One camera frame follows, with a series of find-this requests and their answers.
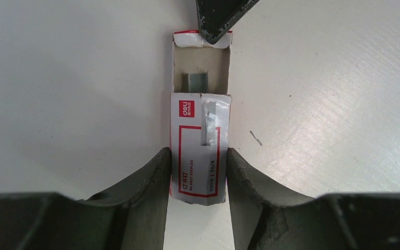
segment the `white tabletop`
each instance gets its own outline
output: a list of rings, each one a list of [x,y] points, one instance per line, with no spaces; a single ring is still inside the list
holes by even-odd
[[[194,0],[0,1],[0,192],[88,198],[169,145]],[[233,28],[229,142],[310,196],[400,191],[400,1],[260,1]],[[260,146],[249,131],[261,141]],[[170,198],[165,249],[233,249],[229,204]]]

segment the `red logo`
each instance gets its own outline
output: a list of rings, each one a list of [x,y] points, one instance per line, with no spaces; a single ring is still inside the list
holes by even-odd
[[[179,117],[194,117],[194,101],[179,101]]]

